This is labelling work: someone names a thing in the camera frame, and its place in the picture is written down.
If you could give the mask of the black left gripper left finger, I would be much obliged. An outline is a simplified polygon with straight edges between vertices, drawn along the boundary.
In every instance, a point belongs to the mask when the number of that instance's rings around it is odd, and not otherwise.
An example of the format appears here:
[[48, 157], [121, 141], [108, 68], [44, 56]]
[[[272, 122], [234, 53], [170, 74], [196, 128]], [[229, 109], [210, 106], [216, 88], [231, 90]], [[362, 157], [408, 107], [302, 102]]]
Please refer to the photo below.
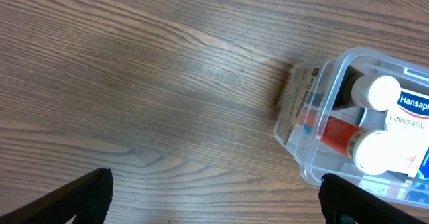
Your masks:
[[1, 216], [2, 223], [102, 224], [113, 200], [113, 175], [108, 168], [88, 174]]

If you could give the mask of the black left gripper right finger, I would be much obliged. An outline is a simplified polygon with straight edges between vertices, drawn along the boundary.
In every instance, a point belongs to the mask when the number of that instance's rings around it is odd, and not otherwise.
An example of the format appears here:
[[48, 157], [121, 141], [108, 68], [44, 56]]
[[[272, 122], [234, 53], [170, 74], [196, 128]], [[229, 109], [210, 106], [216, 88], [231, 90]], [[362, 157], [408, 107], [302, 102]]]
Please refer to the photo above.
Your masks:
[[318, 193], [322, 214], [327, 223], [421, 223], [382, 198], [405, 197], [410, 183], [364, 176], [355, 185], [336, 174], [325, 174]]

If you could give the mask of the orange Redoxon tablet tube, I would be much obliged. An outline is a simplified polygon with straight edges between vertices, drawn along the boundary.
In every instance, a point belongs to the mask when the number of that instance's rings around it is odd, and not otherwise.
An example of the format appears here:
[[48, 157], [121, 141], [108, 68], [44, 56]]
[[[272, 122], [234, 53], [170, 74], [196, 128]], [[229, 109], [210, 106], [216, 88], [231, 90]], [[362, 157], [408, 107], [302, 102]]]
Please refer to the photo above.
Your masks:
[[386, 130], [367, 129], [332, 115], [321, 126], [316, 117], [316, 110], [307, 109], [296, 122], [308, 142], [306, 149], [312, 152], [313, 168], [339, 172], [343, 164], [350, 164], [361, 174], [372, 176], [389, 171], [383, 158]]

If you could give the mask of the clear plastic container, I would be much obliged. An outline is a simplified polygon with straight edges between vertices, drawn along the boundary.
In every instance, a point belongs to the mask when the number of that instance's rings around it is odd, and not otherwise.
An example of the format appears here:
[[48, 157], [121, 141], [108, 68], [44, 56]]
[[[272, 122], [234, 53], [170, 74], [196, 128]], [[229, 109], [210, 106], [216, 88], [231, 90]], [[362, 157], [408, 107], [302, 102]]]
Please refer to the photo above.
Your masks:
[[351, 48], [297, 67], [275, 138], [302, 177], [336, 174], [383, 199], [428, 207], [428, 69]]

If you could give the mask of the white Hansaplast plaster box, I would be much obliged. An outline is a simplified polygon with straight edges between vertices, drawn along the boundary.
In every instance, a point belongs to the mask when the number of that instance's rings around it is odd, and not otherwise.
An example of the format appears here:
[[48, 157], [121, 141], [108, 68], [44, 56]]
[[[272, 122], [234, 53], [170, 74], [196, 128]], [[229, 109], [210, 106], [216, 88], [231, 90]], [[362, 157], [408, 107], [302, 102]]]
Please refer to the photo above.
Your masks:
[[417, 176], [428, 150], [428, 96], [402, 89], [386, 113], [385, 130], [387, 170]]

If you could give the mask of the dark brown syrup bottle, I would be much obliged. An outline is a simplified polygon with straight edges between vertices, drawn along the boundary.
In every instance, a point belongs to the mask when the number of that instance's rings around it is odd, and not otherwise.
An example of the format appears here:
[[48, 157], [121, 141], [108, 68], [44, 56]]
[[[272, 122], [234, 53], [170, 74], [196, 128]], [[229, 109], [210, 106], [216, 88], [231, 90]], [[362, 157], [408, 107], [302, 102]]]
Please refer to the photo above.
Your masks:
[[362, 107], [374, 111], [391, 109], [400, 97], [398, 80], [384, 74], [363, 74], [349, 66], [334, 101], [333, 110]]

